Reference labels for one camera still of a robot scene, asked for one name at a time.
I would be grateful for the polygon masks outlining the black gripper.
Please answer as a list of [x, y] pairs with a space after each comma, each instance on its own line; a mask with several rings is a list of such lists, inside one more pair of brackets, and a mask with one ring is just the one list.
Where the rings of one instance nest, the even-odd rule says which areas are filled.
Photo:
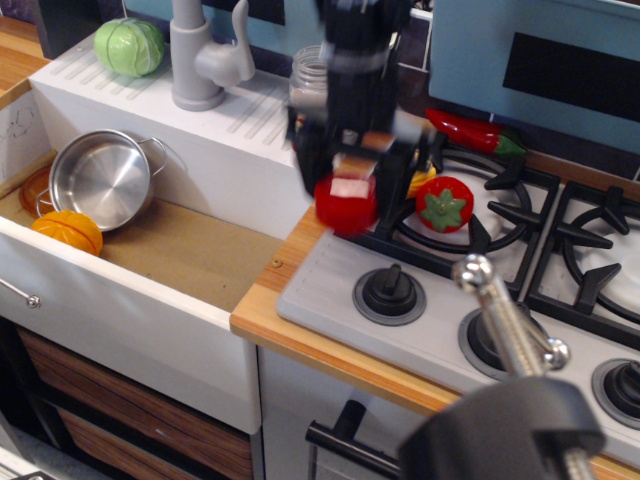
[[[296, 129], [296, 110], [288, 107], [287, 137], [310, 196], [317, 182], [332, 171], [333, 156], [345, 144], [361, 145], [369, 133], [389, 134], [416, 147], [428, 148], [434, 143], [438, 134], [433, 126], [397, 109], [398, 65], [392, 55], [336, 55], [326, 62], [326, 112], [300, 110], [305, 119]], [[381, 223], [389, 223], [406, 198], [415, 172], [414, 153], [413, 149], [392, 149], [377, 163], [376, 200]]]

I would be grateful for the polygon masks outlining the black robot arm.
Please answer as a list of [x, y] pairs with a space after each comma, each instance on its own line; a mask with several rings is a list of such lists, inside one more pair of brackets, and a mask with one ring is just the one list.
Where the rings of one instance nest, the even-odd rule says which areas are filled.
[[288, 108], [304, 188], [319, 220], [357, 235], [391, 216], [425, 165], [435, 134], [397, 108], [392, 37], [407, 24], [408, 1], [321, 1], [326, 100]]

